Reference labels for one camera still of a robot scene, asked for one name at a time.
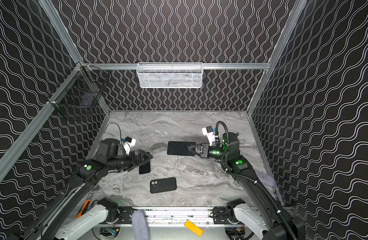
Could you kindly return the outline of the blue phone black screen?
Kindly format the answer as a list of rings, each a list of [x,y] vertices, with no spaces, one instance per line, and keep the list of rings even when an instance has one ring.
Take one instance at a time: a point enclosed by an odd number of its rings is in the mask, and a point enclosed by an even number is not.
[[[150,162],[147,162],[147,163],[139,166],[139,174],[140,175],[149,174],[150,172],[151,172],[151,163]]]

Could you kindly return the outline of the black phone case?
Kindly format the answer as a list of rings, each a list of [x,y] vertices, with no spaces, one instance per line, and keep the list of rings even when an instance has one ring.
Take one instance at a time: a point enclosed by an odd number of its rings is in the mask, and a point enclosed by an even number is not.
[[[155,179],[150,181],[150,193],[164,193],[175,191],[177,189],[177,180],[175,177]]]

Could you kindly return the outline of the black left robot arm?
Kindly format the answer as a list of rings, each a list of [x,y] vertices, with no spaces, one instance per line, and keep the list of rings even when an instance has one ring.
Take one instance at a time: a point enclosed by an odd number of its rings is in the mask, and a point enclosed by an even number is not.
[[[62,223],[79,201],[110,171],[124,172],[148,163],[153,156],[146,151],[130,151],[122,141],[104,139],[92,159],[85,160],[70,177],[67,187],[45,213],[21,233],[11,234],[10,240],[53,240]]]

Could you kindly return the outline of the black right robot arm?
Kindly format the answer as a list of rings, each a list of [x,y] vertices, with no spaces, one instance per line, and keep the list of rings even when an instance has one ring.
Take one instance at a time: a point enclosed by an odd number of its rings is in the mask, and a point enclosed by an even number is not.
[[[305,224],[278,203],[257,176],[253,166],[241,154],[238,133],[224,133],[218,144],[192,145],[188,150],[201,158],[215,159],[223,171],[248,193],[257,212],[243,200],[228,203],[228,220],[242,223],[261,240],[304,240]]]

